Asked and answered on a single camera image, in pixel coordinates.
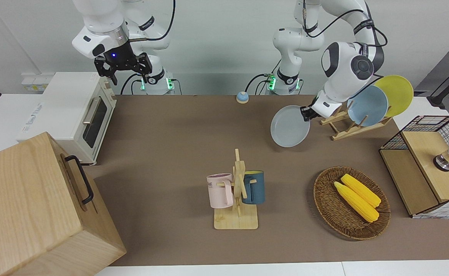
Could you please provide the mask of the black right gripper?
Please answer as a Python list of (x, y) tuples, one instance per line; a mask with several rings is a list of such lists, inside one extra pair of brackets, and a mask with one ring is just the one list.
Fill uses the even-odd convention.
[(104, 52), (103, 56), (97, 56), (94, 59), (95, 68), (100, 77), (107, 77), (114, 85), (118, 84), (116, 71), (135, 71), (142, 76), (144, 82), (149, 80), (149, 76), (153, 72), (149, 55), (142, 53), (135, 59), (133, 49), (128, 41), (119, 47)]

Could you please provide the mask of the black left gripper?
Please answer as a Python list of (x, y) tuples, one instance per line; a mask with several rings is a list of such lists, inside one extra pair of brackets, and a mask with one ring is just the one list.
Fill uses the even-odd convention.
[(313, 109), (316, 101), (312, 101), (312, 103), (308, 107), (300, 107), (300, 113), (305, 122), (308, 122), (314, 118), (322, 117), (318, 112)]

